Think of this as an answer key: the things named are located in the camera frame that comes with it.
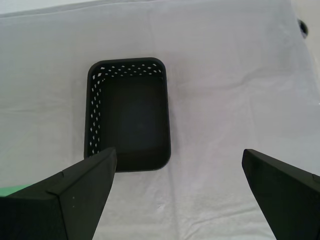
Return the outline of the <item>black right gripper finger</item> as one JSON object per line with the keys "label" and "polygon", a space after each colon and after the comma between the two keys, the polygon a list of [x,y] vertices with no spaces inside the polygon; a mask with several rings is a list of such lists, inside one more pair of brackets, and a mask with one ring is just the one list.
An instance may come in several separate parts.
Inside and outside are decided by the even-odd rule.
{"label": "black right gripper finger", "polygon": [[242,169],[268,225],[278,240],[320,238],[320,177],[253,149]]}
{"label": "black right gripper finger", "polygon": [[0,198],[2,240],[91,240],[117,166],[107,148],[40,182]]}

